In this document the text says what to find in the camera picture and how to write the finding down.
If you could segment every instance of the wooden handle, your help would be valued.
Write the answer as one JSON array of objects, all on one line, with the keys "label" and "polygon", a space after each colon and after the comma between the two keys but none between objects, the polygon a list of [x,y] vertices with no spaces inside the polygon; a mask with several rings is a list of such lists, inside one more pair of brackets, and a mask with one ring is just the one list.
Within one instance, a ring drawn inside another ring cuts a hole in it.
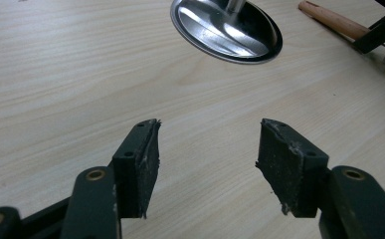
[{"label": "wooden handle", "polygon": [[357,40],[369,32],[368,28],[308,1],[300,2],[298,9],[330,27],[332,30],[344,34],[353,40]]}]

